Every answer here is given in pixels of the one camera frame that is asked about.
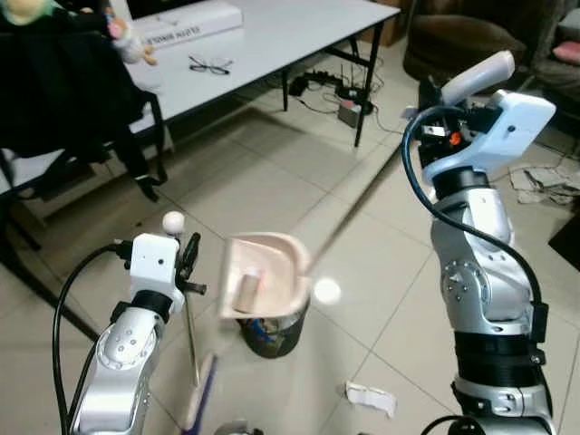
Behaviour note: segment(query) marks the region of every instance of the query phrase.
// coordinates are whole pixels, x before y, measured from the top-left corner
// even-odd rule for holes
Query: paper on floor
[[[389,392],[364,387],[348,381],[344,384],[344,389],[346,398],[350,403],[371,406],[385,411],[390,419],[394,417],[397,408],[397,398]]]
[[[511,184],[520,204],[534,204],[547,198],[556,204],[570,204],[580,196],[580,171],[570,169],[572,161],[563,160],[556,168],[522,163],[509,168]]]

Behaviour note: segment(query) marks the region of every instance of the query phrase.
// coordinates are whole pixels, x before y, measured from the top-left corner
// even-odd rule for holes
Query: black trash can
[[[264,358],[288,355],[298,344],[310,299],[302,310],[284,317],[238,320],[249,348]]]

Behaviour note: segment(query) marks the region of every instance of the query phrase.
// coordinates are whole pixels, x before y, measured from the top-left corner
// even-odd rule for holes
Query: red component
[[[458,131],[453,131],[449,136],[449,144],[452,147],[457,147],[458,145],[461,144],[461,139],[462,139],[461,133],[459,133]]]

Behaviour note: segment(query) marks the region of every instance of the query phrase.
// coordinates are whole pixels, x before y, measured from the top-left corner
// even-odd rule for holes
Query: white table
[[[380,32],[384,21],[399,13],[395,7],[365,0],[228,2],[242,10],[243,28],[161,48],[155,53],[159,60],[155,67],[145,63],[129,67],[138,85],[158,94],[165,120],[212,102],[269,73],[283,70],[368,27],[377,24],[375,30]],[[373,44],[375,58],[378,36]],[[234,63],[228,67],[231,74],[192,72],[189,54],[207,62],[212,58],[232,60]],[[373,70],[372,54],[371,60],[363,61],[363,65]],[[360,118],[362,128],[364,117]],[[150,125],[152,118],[146,116],[133,129],[140,131]]]

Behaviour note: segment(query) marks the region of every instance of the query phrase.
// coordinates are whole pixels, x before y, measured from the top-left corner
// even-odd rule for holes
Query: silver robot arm
[[[443,89],[423,82],[420,110],[454,106],[512,72],[511,54],[502,52]],[[508,216],[487,174],[520,157],[555,107],[541,98],[503,91],[485,106],[462,105],[463,111],[439,116],[433,108],[425,119],[429,125],[413,133],[420,141],[423,178],[435,188],[436,210],[513,246]],[[465,415],[449,433],[556,435],[541,369],[546,359],[537,348],[544,341],[547,305],[534,300],[526,271],[496,244],[440,219],[432,224],[431,239],[455,333],[459,372],[452,390]]]
[[[123,258],[130,265],[132,301],[117,306],[114,323],[96,344],[92,377],[72,417],[74,435],[141,434],[165,325],[181,311],[184,291],[205,293],[205,286],[187,283],[199,234],[181,249],[183,218],[174,212],[164,217],[164,229],[167,236],[136,237]]]

